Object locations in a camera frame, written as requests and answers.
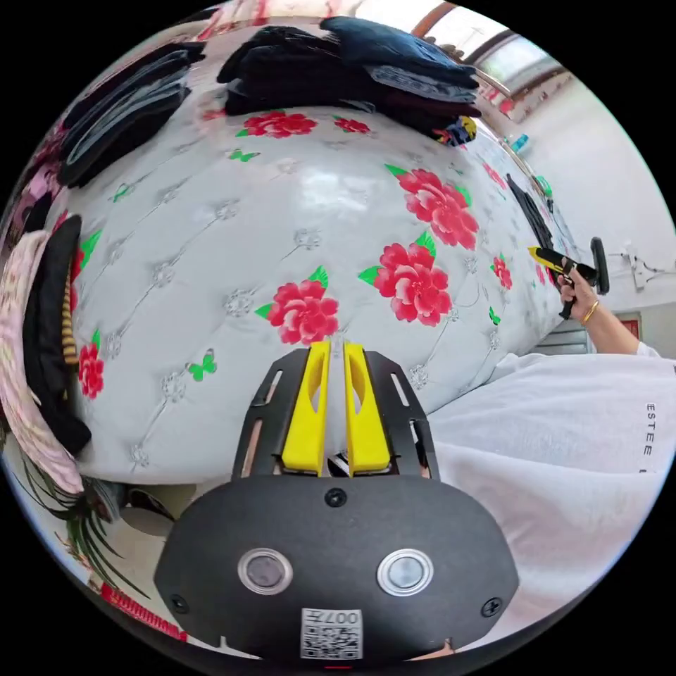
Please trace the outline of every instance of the pink clothing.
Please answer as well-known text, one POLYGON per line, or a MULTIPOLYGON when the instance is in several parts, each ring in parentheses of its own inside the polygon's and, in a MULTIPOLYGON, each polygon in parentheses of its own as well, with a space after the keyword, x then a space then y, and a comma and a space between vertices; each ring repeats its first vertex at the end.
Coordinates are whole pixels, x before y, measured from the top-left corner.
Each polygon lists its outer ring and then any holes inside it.
POLYGON ((68 493, 81 493, 82 478, 73 457, 44 422, 26 382, 23 320, 48 232, 21 238, 0 280, 0 402, 21 449, 68 493))

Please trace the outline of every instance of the striped fabric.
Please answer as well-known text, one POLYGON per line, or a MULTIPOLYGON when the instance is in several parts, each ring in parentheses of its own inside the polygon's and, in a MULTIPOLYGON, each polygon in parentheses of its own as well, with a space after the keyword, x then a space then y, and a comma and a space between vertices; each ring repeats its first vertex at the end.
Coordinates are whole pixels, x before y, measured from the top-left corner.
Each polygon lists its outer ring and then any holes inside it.
POLYGON ((70 316, 70 265, 68 265, 68 274, 65 279, 65 293, 61 310, 61 344, 66 364, 77 366, 77 347, 73 337, 73 319, 70 316))

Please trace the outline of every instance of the black handle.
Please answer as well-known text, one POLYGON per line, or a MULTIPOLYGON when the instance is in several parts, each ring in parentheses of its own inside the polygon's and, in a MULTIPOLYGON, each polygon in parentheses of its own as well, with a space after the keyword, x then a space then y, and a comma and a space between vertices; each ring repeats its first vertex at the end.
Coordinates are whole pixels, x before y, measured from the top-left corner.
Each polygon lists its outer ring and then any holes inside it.
POLYGON ((563 310, 558 314, 558 316, 562 319, 570 319, 570 311, 572 310, 574 303, 575 301, 566 301, 563 304, 563 310))

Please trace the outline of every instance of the gold bracelet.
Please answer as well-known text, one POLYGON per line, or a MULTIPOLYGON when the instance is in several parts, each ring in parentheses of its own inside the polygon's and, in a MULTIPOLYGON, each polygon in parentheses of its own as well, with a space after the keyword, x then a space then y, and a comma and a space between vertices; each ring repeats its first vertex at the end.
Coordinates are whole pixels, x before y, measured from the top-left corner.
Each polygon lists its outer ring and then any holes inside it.
POLYGON ((594 310, 596 310, 596 306, 599 304, 598 301, 594 303, 594 305, 591 306, 591 310, 582 318, 582 326, 585 326, 587 322, 589 321, 589 318, 594 314, 594 310))

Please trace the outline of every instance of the person's arm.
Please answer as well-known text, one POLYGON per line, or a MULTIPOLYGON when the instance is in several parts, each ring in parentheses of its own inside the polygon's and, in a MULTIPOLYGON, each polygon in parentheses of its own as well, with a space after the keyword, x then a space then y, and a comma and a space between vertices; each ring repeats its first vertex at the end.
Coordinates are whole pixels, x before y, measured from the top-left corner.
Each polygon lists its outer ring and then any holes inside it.
POLYGON ((559 275, 561 301, 575 300, 570 316, 577 319, 589 334, 596 351, 606 354, 636 354, 639 340, 605 306, 599 303, 594 290, 583 276, 573 268, 570 279, 575 283, 571 287, 559 275))

